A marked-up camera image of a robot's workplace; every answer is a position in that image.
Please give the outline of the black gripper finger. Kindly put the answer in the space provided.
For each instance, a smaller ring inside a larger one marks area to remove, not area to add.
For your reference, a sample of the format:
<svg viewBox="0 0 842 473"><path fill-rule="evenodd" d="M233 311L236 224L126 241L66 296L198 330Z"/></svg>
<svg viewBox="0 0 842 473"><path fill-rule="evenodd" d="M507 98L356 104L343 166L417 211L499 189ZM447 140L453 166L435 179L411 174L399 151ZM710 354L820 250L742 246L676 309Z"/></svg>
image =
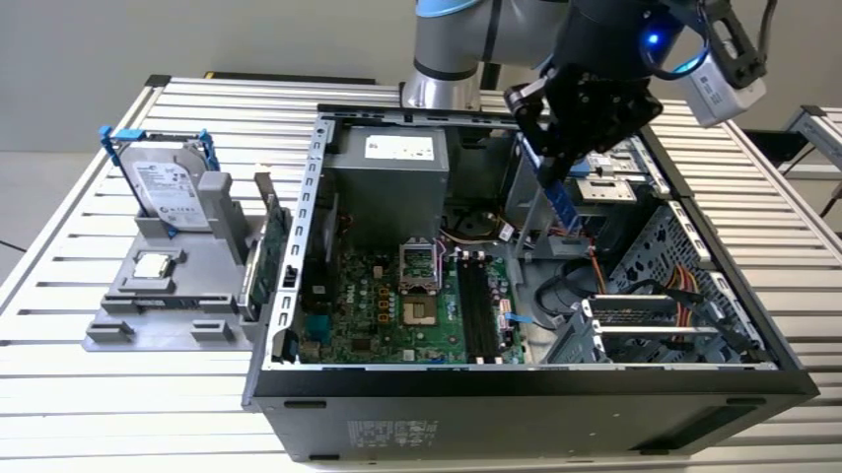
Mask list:
<svg viewBox="0 0 842 473"><path fill-rule="evenodd" d="M563 120L567 77L553 66L544 66L531 83L504 91L504 103L525 143L539 158L537 178L565 178L575 162L585 156L584 142L575 126Z"/></svg>
<svg viewBox="0 0 842 473"><path fill-rule="evenodd" d="M605 72L577 66L575 71L571 155L580 159L627 138L660 114L661 104L649 93L645 70Z"/></svg>

